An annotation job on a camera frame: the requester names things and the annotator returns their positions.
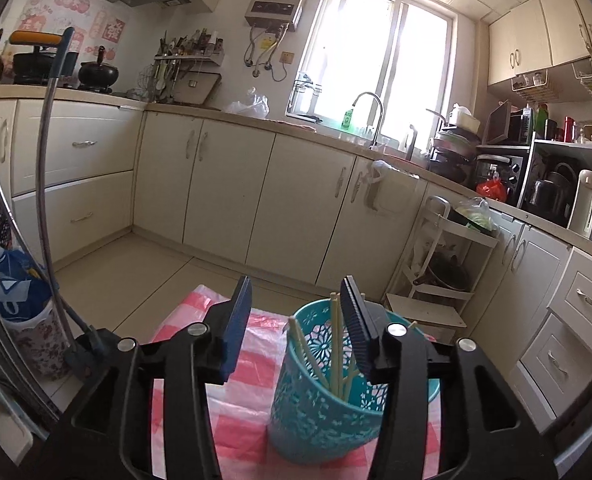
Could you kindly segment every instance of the basket rim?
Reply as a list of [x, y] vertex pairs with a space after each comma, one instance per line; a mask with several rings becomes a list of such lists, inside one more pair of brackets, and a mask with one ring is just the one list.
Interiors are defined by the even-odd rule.
[[[306, 308], [313, 307], [317, 303], [329, 303], [329, 301], [331, 301], [329, 298], [323, 298], [322, 300], [311, 301], [308, 304], [305, 304], [305, 305], [301, 306], [297, 311], [295, 311], [294, 314], [292, 314], [292, 316], [297, 318], [298, 313], [300, 313], [302, 310], [304, 310]], [[401, 320], [401, 322], [402, 322], [403, 325], [409, 326], [411, 324], [406, 318], [404, 318], [402, 316], [399, 316], [398, 314], [396, 314], [396, 312], [391, 312], [391, 311], [387, 311], [387, 312], [388, 312], [388, 314], [393, 314], [399, 320]], [[417, 327], [414, 327], [413, 330], [415, 330], [419, 334], [425, 336], [425, 334], [422, 332], [422, 330], [418, 329]], [[339, 399], [334, 394], [332, 394], [320, 382], [316, 381], [310, 375], [309, 371], [305, 368], [305, 365], [296, 356], [296, 350], [294, 348], [294, 343], [293, 343], [293, 340], [292, 340], [292, 338], [290, 336], [287, 336], [287, 351], [289, 352], [289, 355], [290, 355], [291, 359], [296, 363], [296, 366], [301, 371], [301, 373], [303, 375], [305, 375], [307, 377], [307, 379], [311, 383], [314, 383], [314, 387], [315, 388], [317, 388], [318, 390], [320, 390], [323, 393], [326, 393], [327, 394], [327, 397], [330, 397], [330, 399], [333, 402], [336, 402], [337, 404], [342, 405], [344, 408], [349, 408], [350, 410], [355, 411], [355, 412], [359, 413], [360, 415], [369, 415], [369, 416], [374, 416], [374, 417], [376, 417], [376, 416], [377, 417], [382, 417], [383, 412], [377, 412], [375, 410], [369, 410], [367, 408], [360, 408], [359, 406], [355, 406], [354, 404], [350, 404], [349, 402], [345, 402], [344, 400]], [[431, 384], [436, 384], [436, 383], [437, 383], [437, 386], [435, 387], [434, 391], [431, 391]], [[428, 386], [427, 387], [429, 389], [429, 396], [428, 396], [428, 399], [427, 399], [427, 404], [429, 404], [430, 402], [432, 402], [432, 400], [434, 400], [438, 396], [438, 393], [441, 391], [441, 383], [440, 383], [440, 380], [439, 379], [429, 379], [428, 380]]]

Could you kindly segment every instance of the drawer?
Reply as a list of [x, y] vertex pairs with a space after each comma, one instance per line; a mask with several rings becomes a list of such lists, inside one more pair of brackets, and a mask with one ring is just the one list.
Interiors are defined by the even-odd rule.
[[556, 415], [540, 391], [540, 388], [520, 361], [509, 372], [508, 382], [516, 397], [518, 397], [532, 418], [536, 429], [540, 432], [545, 430], [556, 418]]
[[521, 361], [556, 415], [565, 411], [592, 378], [592, 353], [553, 314]]
[[[35, 189], [42, 100], [18, 102], [12, 144], [14, 196]], [[142, 111], [56, 101], [47, 141], [46, 184], [134, 169]]]
[[592, 351], [592, 257], [577, 248], [550, 303], [567, 326]]
[[[54, 262], [131, 225], [133, 171], [49, 187], [45, 193]], [[13, 199], [13, 209], [31, 253], [42, 261], [36, 194]]]

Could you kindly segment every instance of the red plastic bag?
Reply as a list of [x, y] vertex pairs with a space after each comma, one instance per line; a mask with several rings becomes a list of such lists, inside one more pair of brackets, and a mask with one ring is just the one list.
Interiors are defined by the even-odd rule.
[[507, 189], [498, 174], [494, 175], [491, 180], [478, 184], [476, 192], [484, 197], [498, 200], [498, 202], [507, 202]]

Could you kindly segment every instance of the red and white checkered tablecloth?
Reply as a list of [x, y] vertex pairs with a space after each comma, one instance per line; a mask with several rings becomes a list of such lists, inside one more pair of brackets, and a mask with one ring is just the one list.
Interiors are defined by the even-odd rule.
[[[169, 339], [188, 324], [202, 320], [207, 309], [228, 298], [199, 285], [158, 327], [153, 342]], [[281, 370], [287, 317], [252, 309], [236, 366], [224, 386], [207, 385], [207, 402], [216, 451], [224, 480], [364, 480], [376, 440], [342, 459], [300, 466], [281, 458], [269, 444], [273, 391]], [[163, 380], [154, 383], [152, 417], [153, 473], [165, 478], [163, 440]], [[441, 441], [440, 396], [429, 404], [425, 471], [438, 473]]]

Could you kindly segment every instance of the window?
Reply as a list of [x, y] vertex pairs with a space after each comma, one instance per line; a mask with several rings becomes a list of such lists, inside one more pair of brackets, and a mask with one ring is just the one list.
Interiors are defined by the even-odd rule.
[[[389, 139], [379, 142], [402, 149], [413, 124], [416, 146], [424, 148], [435, 124], [425, 108], [442, 107], [450, 36], [447, 18], [405, 0], [327, 0], [296, 82], [311, 81], [319, 95], [301, 91], [288, 111], [340, 130], [356, 96], [371, 91], [385, 107], [381, 134]], [[349, 133], [371, 139], [378, 113], [375, 101], [362, 97]]]

